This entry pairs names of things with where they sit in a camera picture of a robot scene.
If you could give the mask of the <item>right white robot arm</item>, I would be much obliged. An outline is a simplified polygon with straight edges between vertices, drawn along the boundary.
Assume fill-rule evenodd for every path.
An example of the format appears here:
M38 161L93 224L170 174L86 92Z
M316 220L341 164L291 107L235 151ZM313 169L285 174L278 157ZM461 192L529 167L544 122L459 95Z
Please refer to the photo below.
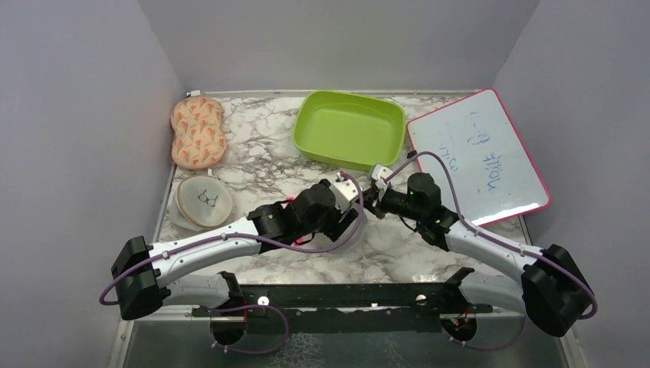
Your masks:
M562 337L593 306L593 291L565 248L525 245L476 227L442 205L441 190L428 173L412 174L406 192L392 187L390 173L378 167L370 175L371 186L363 195L371 213L413 220L411 231L426 243L466 255L502 274L457 272L442 292L450 311L490 304L526 314L543 332Z

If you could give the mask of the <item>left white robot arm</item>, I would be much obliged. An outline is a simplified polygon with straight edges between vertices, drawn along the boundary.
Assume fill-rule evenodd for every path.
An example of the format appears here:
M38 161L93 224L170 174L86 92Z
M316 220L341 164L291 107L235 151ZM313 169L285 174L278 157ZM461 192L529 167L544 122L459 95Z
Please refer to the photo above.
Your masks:
M124 320L149 316L168 305L214 307L233 314L243 301L235 276L220 272L201 277L195 272L234 258L299 246L306 235L322 234L336 250L351 242L363 223L365 201L360 184L343 174L336 182L321 180L294 199L262 205L235 222L177 241L148 243L128 240L110 268L113 280L100 303L114 304Z

